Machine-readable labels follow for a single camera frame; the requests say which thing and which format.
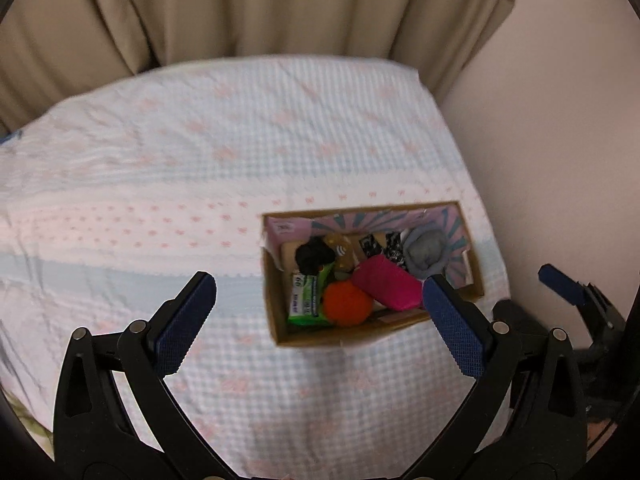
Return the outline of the magenta soft pouch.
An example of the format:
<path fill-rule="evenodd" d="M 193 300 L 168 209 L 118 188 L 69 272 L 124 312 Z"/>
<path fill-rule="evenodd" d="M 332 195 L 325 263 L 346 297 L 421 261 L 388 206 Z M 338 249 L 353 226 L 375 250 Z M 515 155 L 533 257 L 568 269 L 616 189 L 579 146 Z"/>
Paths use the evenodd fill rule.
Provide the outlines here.
<path fill-rule="evenodd" d="M 422 283 L 384 256 L 360 263 L 352 281 L 387 309 L 402 312 L 422 306 Z"/>

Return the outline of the grey fluffy sock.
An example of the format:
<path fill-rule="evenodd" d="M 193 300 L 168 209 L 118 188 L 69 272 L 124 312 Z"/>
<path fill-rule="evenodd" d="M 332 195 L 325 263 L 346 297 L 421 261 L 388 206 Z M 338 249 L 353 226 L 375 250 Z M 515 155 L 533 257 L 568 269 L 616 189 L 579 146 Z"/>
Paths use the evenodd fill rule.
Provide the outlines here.
<path fill-rule="evenodd" d="M 417 226 L 402 242 L 408 272 L 420 281 L 444 272 L 452 249 L 439 226 Z"/>

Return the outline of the orange fluffy pompom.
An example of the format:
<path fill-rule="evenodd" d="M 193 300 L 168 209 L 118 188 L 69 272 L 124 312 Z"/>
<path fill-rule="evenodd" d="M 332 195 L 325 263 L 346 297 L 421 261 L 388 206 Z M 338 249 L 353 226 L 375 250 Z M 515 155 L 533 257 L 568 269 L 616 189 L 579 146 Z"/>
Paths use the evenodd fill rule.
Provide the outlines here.
<path fill-rule="evenodd" d="M 355 327 L 366 322 L 372 313 L 373 299 L 352 280 L 336 281 L 326 286 L 322 295 L 323 313 L 338 327 Z"/>

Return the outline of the brown and white sock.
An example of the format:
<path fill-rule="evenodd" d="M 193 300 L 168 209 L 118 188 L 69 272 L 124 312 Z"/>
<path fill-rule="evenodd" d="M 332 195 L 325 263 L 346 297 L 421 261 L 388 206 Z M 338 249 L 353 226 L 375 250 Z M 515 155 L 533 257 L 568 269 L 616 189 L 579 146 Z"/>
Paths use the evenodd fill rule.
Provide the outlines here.
<path fill-rule="evenodd" d="M 339 281 L 347 280 L 356 266 L 352 242 L 346 235 L 340 233 L 326 234 L 322 240 L 335 254 L 333 268 L 335 278 Z"/>

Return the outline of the black soft item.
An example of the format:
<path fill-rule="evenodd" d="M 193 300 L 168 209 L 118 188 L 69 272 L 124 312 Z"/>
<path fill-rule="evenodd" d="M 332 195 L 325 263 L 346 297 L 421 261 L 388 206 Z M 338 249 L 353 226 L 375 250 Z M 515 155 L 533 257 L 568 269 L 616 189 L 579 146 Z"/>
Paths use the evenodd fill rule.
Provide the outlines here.
<path fill-rule="evenodd" d="M 294 257 L 299 272 L 305 275 L 318 275 L 336 259 L 334 250 L 320 236 L 311 237 L 307 243 L 298 246 Z"/>

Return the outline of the black white patterned sock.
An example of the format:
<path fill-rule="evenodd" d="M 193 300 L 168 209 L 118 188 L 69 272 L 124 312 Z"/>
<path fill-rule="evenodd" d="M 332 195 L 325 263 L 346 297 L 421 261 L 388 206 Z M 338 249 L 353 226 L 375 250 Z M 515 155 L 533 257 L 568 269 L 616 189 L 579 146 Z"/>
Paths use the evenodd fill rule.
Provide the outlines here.
<path fill-rule="evenodd" d="M 404 248 L 402 248 L 401 232 L 369 233 L 357 242 L 363 258 L 384 256 L 400 268 L 407 269 Z"/>

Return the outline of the blue checked bed sheet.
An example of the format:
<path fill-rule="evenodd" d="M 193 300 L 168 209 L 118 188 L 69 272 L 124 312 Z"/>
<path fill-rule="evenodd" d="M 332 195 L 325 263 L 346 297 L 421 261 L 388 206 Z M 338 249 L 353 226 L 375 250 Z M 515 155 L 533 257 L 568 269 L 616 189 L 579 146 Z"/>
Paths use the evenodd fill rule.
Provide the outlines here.
<path fill-rule="evenodd" d="M 43 426 L 72 331 L 218 300 L 168 386 L 239 474 L 396 477 L 471 387 L 422 322 L 368 344 L 270 337 L 267 212 L 456 202 L 484 310 L 509 292 L 480 196 L 418 74 L 389 62 L 195 63 L 66 100 L 1 145 L 1 382 Z"/>

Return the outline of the green wet wipes packet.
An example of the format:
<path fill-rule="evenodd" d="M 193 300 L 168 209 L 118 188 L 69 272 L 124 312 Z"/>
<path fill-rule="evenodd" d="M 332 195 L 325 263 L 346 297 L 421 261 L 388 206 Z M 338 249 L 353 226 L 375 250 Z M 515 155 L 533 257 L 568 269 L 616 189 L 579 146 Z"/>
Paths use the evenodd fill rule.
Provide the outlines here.
<path fill-rule="evenodd" d="M 288 324 L 294 326 L 328 326 L 323 311 L 323 293 L 334 278 L 334 264 L 322 266 L 317 275 L 294 273 L 291 299 L 288 302 Z"/>

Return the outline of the cardboard box with pink lining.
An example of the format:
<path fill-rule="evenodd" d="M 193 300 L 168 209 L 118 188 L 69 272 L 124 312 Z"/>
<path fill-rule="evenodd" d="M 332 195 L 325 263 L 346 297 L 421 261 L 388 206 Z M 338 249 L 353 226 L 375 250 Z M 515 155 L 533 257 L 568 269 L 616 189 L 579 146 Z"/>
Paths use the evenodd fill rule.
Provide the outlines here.
<path fill-rule="evenodd" d="M 342 344 L 424 322 L 423 284 L 435 275 L 465 299 L 485 291 L 456 202 L 264 214 L 262 268 L 280 347 Z"/>

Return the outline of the beige curtain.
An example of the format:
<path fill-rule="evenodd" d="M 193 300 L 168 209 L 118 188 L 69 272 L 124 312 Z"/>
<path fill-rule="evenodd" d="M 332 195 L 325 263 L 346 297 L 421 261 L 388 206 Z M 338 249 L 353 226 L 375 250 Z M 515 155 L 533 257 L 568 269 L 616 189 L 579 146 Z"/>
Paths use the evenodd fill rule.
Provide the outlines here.
<path fill-rule="evenodd" d="M 514 0 L 12 0 L 1 11 L 1 130 L 160 66 L 266 54 L 388 58 L 437 99 Z"/>

